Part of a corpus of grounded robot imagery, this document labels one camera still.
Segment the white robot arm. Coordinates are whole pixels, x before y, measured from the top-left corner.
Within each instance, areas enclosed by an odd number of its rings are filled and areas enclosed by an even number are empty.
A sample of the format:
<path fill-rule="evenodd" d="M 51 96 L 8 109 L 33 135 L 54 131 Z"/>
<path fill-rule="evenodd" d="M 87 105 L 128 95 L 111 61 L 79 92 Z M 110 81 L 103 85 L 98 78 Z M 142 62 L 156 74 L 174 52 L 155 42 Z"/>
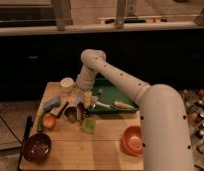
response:
<path fill-rule="evenodd" d="M 174 88 L 150 85 L 114 67 L 102 50 L 84 50 L 81 61 L 79 89 L 91 90 L 100 73 L 139 106 L 144 171 L 195 170 L 185 105 Z"/>

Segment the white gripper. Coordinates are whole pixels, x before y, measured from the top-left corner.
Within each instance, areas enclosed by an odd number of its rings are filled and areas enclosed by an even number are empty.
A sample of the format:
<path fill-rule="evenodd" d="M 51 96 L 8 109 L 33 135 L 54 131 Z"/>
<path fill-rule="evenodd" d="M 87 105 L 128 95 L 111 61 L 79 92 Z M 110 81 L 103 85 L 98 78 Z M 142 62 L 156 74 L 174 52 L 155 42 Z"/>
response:
<path fill-rule="evenodd" d="M 84 90 L 76 85 L 76 104 L 82 103 L 84 108 L 87 109 L 91 105 L 92 91 Z"/>

